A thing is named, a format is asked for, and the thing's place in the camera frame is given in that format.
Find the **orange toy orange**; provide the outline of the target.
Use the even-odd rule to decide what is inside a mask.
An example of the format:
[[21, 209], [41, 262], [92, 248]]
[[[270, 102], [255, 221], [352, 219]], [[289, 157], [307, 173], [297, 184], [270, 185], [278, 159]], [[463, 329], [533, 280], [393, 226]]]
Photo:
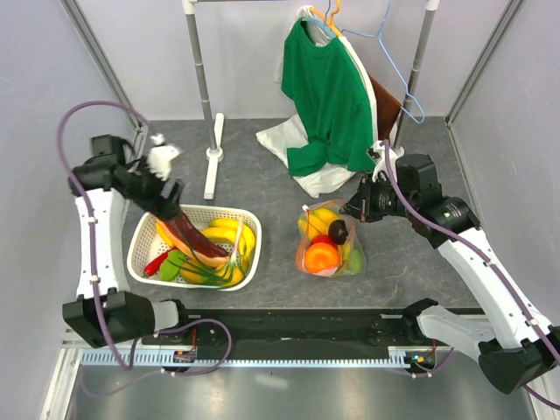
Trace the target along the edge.
[[310, 246], [304, 253], [304, 267], [311, 273], [330, 270], [340, 266], [340, 255], [337, 248], [319, 243]]

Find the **red toy apple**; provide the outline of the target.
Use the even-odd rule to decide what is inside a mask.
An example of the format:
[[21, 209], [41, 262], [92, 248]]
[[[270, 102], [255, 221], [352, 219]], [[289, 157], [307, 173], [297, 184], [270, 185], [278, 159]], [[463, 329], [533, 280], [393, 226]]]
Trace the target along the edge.
[[314, 237], [311, 240], [310, 245], [313, 246], [313, 245], [319, 244], [319, 243], [328, 244], [328, 245], [331, 245], [333, 247], [337, 246], [337, 243], [328, 234], [317, 235], [316, 237]]

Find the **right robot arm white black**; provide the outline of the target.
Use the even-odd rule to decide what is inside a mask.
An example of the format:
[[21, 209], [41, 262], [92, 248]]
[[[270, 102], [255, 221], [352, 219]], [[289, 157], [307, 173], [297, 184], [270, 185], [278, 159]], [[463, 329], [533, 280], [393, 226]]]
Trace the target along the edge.
[[503, 394], [558, 367], [558, 327], [508, 274], [468, 204], [444, 195], [432, 159], [381, 143], [367, 154], [374, 170], [361, 179], [341, 213], [368, 223], [389, 216], [408, 220], [455, 269], [488, 320], [482, 325], [425, 298], [403, 310], [402, 337], [414, 345], [434, 339], [453, 347], [476, 361]]

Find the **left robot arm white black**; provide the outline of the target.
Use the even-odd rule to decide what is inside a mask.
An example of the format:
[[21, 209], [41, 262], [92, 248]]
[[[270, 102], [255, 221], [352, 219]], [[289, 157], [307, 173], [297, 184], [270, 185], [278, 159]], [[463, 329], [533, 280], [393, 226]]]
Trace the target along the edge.
[[161, 330], [173, 344], [185, 343], [192, 323], [173, 301], [152, 302], [130, 291], [123, 258], [124, 207], [133, 202], [145, 212], [169, 220], [179, 214], [177, 181], [162, 194], [171, 162], [180, 149], [161, 134], [134, 162], [125, 157], [126, 142], [111, 135], [91, 140], [92, 157], [69, 177], [80, 216], [81, 263], [76, 299], [62, 306], [65, 322], [91, 347], [140, 339]]

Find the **clear zip top bag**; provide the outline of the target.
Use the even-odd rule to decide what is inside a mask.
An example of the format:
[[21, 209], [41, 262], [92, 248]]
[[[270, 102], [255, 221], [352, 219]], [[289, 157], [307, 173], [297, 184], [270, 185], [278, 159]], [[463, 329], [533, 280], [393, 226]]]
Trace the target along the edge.
[[302, 206], [297, 220], [301, 242], [296, 253], [296, 266], [302, 273], [333, 278], [366, 271], [357, 221], [341, 212], [344, 205], [344, 200], [334, 199]]

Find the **dark purple toy plum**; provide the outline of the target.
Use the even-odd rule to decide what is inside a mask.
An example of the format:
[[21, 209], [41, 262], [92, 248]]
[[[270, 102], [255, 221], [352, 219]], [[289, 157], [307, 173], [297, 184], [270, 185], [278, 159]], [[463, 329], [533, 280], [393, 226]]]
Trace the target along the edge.
[[328, 228], [328, 235], [337, 245], [344, 245], [349, 236], [345, 221], [337, 219], [331, 222]]

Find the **yellow toy banana bunch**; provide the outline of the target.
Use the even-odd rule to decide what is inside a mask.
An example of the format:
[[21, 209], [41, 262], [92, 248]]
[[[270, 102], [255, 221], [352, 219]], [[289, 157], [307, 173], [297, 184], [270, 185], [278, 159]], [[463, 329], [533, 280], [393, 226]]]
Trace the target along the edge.
[[311, 246], [311, 240], [317, 235], [328, 235], [328, 228], [331, 222], [342, 219], [346, 223], [349, 236], [344, 245], [337, 245], [335, 248], [339, 251], [340, 265], [338, 268], [325, 269], [323, 271], [312, 273], [319, 274], [321, 272], [331, 272], [343, 270], [348, 265], [348, 257], [354, 246], [354, 229], [351, 227], [350, 222], [346, 221], [337, 212], [329, 206], [320, 206], [315, 209], [305, 209], [304, 214], [297, 221], [297, 226], [301, 234], [301, 242], [297, 251], [297, 263], [304, 272], [311, 273], [305, 269], [304, 257], [305, 251]]

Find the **red toy chili pepper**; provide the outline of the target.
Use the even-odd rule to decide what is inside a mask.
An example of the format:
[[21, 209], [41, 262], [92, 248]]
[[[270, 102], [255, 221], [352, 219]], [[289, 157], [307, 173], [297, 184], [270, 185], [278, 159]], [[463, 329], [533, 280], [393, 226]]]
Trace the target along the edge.
[[172, 248], [166, 250], [164, 253], [162, 253], [161, 255], [154, 258], [151, 262], [149, 262], [143, 269], [143, 278], [152, 277], [155, 274], [157, 274], [163, 262], [167, 259], [171, 251]]

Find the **green toy cabbage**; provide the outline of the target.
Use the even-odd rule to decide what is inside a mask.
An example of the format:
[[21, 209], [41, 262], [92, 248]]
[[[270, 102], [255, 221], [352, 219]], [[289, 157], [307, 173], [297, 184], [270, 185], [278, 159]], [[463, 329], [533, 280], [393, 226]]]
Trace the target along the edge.
[[353, 249], [348, 257], [348, 271], [351, 276], [360, 274], [363, 269], [363, 257], [362, 253], [358, 249]]

